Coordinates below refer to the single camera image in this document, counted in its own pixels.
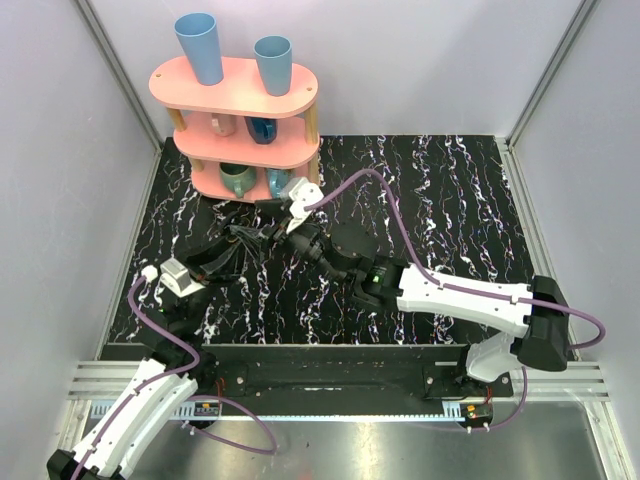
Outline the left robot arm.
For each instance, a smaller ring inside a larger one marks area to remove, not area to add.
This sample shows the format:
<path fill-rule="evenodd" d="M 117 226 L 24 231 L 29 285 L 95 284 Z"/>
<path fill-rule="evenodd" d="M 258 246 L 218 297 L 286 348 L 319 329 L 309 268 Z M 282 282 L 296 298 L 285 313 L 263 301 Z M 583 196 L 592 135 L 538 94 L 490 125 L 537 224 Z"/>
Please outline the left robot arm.
<path fill-rule="evenodd" d="M 261 247 L 256 230 L 231 226 L 213 241 L 141 271 L 127 301 L 144 325 L 150 354 L 97 426 L 71 450 L 52 454 L 49 478 L 127 479 L 184 403 L 196 404 L 202 414 L 220 405 L 226 380 L 196 331 L 215 291 L 241 277 L 246 257 L 262 258 Z"/>

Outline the black earbuds charging case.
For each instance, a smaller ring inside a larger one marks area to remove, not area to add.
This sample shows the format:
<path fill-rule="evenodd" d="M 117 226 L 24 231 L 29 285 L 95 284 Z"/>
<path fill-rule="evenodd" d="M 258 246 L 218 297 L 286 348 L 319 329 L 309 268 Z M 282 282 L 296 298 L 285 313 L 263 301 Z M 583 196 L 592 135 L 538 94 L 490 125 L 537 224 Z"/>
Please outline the black earbuds charging case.
<path fill-rule="evenodd" d="M 237 237 L 244 241 L 255 241 L 259 239 L 259 230 L 252 227 L 247 218 L 233 212 L 221 223 L 221 231 L 224 235 Z"/>

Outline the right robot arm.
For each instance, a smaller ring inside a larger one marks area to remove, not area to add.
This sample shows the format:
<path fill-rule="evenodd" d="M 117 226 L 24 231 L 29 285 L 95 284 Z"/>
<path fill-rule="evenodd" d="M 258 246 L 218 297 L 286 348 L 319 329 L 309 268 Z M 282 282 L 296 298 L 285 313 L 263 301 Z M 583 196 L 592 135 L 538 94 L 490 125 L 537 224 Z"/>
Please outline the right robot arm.
<path fill-rule="evenodd" d="M 361 226 L 330 230 L 293 216 L 289 200 L 256 202 L 275 220 L 265 247 L 282 246 L 342 284 L 353 301 L 374 311 L 433 313 L 495 329 L 491 338 L 464 348 L 454 384 L 476 396 L 509 370 L 529 367 L 562 372 L 570 357 L 569 314 L 558 283 L 536 276 L 528 284 L 500 284 L 451 275 L 424 277 L 414 263 L 379 254 L 376 240 Z"/>

